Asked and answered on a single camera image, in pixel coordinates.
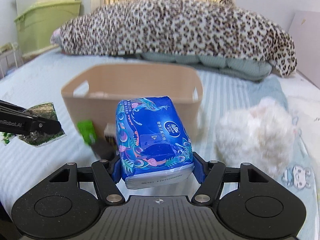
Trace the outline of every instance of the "vinda logo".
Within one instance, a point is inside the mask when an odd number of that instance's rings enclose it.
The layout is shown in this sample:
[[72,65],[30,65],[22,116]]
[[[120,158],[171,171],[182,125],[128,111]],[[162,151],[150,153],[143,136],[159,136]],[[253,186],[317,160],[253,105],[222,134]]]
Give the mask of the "vinda logo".
[[180,129],[175,122],[167,121],[164,123],[164,127],[172,137],[178,137],[180,135]]

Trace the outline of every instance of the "bed sheet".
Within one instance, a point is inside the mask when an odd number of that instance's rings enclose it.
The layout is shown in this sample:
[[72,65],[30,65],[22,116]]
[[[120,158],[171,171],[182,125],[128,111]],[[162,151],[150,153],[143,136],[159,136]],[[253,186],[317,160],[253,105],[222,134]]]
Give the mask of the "bed sheet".
[[[123,62],[123,58],[98,56],[66,56],[54,50],[39,56],[36,60],[18,69],[0,82],[0,99],[23,107],[31,107],[43,102],[53,102],[59,121],[67,136],[43,147],[32,147],[14,138],[7,146],[0,144],[0,201],[10,213],[14,202],[31,187],[58,169],[66,162],[75,161],[78,166],[90,166],[96,161],[92,150],[77,133],[60,95],[61,87],[72,77],[96,64]],[[213,142],[213,125],[229,109],[249,107],[259,102],[263,96],[273,96],[287,108],[287,102],[275,78],[255,84],[215,73],[199,71],[204,86],[204,100],[200,113],[203,124],[199,130],[201,138]],[[215,100],[222,102],[214,106]],[[199,140],[194,150],[205,160],[216,157],[213,145]],[[90,187],[82,188],[92,192]],[[191,197],[199,184],[193,176],[185,182],[149,188],[127,190],[124,182],[118,187],[127,198],[129,195],[188,195]],[[225,187],[224,193],[232,189]],[[302,240],[315,239],[316,220],[311,217],[308,225],[315,230],[306,231]]]
[[315,227],[319,231],[320,214],[320,89],[308,81],[299,72],[288,78],[280,78],[277,74],[271,74],[279,79],[282,90],[288,100],[288,110],[297,125],[301,145],[313,162],[313,170],[316,180],[316,192],[318,199],[318,214]]

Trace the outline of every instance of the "cardboard box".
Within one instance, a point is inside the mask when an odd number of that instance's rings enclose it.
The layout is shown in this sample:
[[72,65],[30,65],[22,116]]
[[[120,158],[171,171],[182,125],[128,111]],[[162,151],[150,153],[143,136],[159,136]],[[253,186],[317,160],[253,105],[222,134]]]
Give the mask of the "cardboard box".
[[[89,85],[81,95],[75,90]],[[203,88],[196,70],[171,64],[97,65],[81,73],[61,94],[75,127],[91,120],[99,137],[108,123],[115,125],[116,108],[124,99],[169,96],[191,140],[197,135],[197,115]]]

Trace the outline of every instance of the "green packet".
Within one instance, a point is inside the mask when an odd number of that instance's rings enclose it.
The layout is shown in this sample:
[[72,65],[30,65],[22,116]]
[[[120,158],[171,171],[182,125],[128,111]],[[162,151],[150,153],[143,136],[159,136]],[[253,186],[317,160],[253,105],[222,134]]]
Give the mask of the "green packet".
[[[30,107],[26,109],[24,113],[58,121],[53,103],[43,103]],[[15,135],[12,133],[0,132],[0,141],[3,144],[8,145],[16,136],[27,144],[35,147],[40,147],[62,138],[63,136],[65,136],[65,132],[62,128],[56,134],[47,134],[40,131],[34,131],[30,132],[29,135]]]
[[97,135],[93,127],[91,120],[84,120],[77,123],[79,133],[82,135],[83,140],[86,144],[95,144]]

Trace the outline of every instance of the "leopard print pillow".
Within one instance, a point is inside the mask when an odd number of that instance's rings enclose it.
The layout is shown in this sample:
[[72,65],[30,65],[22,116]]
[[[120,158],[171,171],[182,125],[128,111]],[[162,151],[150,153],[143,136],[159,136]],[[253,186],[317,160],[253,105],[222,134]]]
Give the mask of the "leopard print pillow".
[[295,70],[292,37],[265,17],[229,2],[132,0],[104,5],[60,29],[68,54],[142,52],[272,61],[281,76]]

